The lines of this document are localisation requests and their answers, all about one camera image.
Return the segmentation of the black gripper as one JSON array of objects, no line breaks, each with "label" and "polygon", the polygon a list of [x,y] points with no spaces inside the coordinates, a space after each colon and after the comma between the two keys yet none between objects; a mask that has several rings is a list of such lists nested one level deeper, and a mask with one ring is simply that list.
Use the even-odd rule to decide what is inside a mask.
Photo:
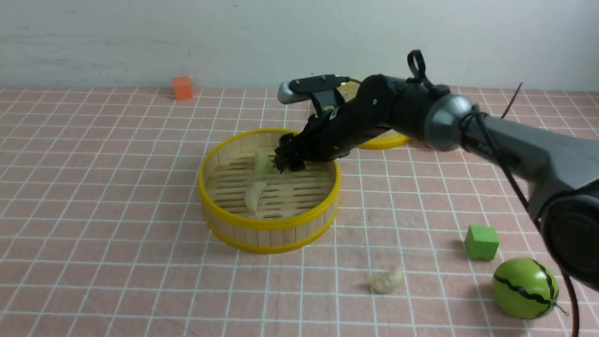
[{"label": "black gripper", "polygon": [[374,138],[375,113],[361,103],[346,103],[311,119],[297,135],[281,138],[273,164],[283,171],[306,170],[306,161],[336,160]]}]

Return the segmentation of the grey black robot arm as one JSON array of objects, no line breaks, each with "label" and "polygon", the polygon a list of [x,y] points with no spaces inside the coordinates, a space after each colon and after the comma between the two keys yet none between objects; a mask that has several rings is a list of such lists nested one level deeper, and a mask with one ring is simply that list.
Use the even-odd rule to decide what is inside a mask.
[{"label": "grey black robot arm", "polygon": [[348,77],[321,75],[282,83],[278,102],[311,100],[317,111],[304,130],[279,140],[278,170],[329,162],[384,132],[436,151],[462,148],[498,165],[509,181],[528,184],[521,201],[548,252],[569,277],[598,289],[598,141],[492,117],[447,86],[370,75],[346,102]]}]

